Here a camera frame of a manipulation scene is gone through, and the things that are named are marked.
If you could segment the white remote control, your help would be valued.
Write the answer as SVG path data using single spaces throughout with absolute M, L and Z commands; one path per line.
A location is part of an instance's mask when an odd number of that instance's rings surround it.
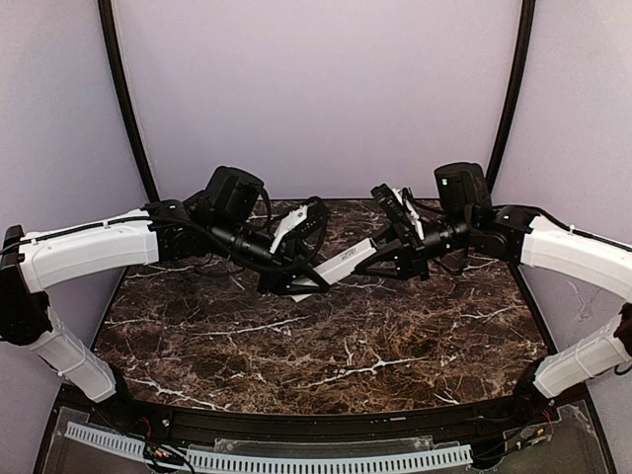
M 316 271 L 330 284 L 330 288 L 342 279 L 349 277 L 355 266 L 376 253 L 369 238 L 365 238 L 338 255 L 316 267 Z

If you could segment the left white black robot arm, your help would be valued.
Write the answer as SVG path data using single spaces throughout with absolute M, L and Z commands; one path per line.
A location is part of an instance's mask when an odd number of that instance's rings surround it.
M 112 269 L 215 255 L 260 276 L 259 290 L 279 295 L 324 292 L 315 268 L 329 211 L 310 197 L 261 225 L 270 208 L 262 180 L 220 166 L 206 187 L 183 201 L 151 202 L 120 216 L 50 232 L 7 229 L 1 250 L 1 339 L 25 347 L 95 403 L 123 396 L 122 377 L 59 320 L 47 290 Z

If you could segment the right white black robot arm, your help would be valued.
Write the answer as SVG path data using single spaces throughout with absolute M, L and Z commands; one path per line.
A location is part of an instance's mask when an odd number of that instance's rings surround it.
M 434 171 L 440 217 L 423 222 L 408 189 L 387 185 L 371 194 L 389 222 L 369 240 L 374 252 L 357 275 L 408 279 L 429 276 L 429 262 L 460 249 L 544 269 L 605 289 L 623 300 L 619 312 L 591 335 L 534 362 L 514 393 L 553 399 L 570 387 L 631 359 L 631 248 L 564 224 L 526 205 L 494 206 L 483 169 L 457 162 Z

